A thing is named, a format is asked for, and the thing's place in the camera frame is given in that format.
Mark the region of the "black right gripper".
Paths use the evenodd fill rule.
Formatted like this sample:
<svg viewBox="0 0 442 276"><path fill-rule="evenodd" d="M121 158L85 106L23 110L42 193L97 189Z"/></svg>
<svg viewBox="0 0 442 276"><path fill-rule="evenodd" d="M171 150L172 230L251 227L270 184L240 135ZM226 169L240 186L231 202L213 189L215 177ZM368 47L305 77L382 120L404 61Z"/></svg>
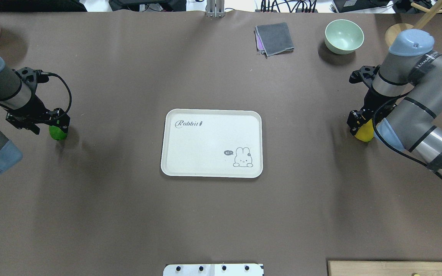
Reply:
<svg viewBox="0 0 442 276"><path fill-rule="evenodd" d="M384 96L372 88L372 81L377 77L380 66L362 66L359 70L353 71L349 77L349 83L357 84L363 82L368 87L364 98L364 105L360 110L352 110L347 119L347 125L353 136L358 131L364 130L364 125L372 119L374 112L391 97Z"/></svg>

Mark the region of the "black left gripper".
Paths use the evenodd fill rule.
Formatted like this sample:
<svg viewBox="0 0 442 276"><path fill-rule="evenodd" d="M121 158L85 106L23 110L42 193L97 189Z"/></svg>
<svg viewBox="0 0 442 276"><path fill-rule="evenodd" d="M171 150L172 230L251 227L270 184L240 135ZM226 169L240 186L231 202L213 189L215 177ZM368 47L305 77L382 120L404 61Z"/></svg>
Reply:
<svg viewBox="0 0 442 276"><path fill-rule="evenodd" d="M40 128L37 126L39 123L51 126L51 133L58 133L58 131L68 133L70 117L67 114L71 107L71 101L69 100L66 110L49 110L36 95L38 84L48 82L49 77L56 77L63 82L70 99L71 91L63 78L58 74L32 69L30 67L24 67L15 72L22 81L22 88L30 89L30 100L23 107L16 109L16 111L7 112L6 121L17 129L24 128L32 131L36 135L40 133Z"/></svg>

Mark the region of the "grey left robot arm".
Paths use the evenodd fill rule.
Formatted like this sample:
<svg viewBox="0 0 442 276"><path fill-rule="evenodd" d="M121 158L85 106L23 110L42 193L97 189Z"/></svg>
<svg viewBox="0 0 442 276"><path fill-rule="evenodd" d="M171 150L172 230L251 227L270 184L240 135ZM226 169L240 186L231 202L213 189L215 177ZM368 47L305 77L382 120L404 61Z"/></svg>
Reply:
<svg viewBox="0 0 442 276"><path fill-rule="evenodd" d="M56 77L67 92L65 108L50 109L37 95L39 84ZM40 124L47 125L54 140L64 140L70 127L69 111L72 104L71 90L56 73L23 67L10 68L0 57L0 115L14 128L28 130L38 135ZM0 175L12 168L23 158L17 145L0 130Z"/></svg>

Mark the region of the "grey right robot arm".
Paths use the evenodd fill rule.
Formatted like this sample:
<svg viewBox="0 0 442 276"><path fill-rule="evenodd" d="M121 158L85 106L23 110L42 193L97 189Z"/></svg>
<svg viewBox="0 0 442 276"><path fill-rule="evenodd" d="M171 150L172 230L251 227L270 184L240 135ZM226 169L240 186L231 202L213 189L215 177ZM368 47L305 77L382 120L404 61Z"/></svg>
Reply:
<svg viewBox="0 0 442 276"><path fill-rule="evenodd" d="M358 140L377 138L442 180L442 54L423 30L403 30L383 63L351 73L350 83L368 87L364 104L349 113L347 125Z"/></svg>

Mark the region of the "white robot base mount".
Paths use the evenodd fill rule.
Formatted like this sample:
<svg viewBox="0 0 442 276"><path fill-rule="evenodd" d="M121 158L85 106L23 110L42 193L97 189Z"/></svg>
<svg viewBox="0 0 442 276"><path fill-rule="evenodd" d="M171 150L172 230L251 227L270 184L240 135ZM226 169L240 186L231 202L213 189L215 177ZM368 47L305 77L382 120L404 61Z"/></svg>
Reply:
<svg viewBox="0 0 442 276"><path fill-rule="evenodd" d="M165 266L163 276L263 276L263 264L170 264Z"/></svg>

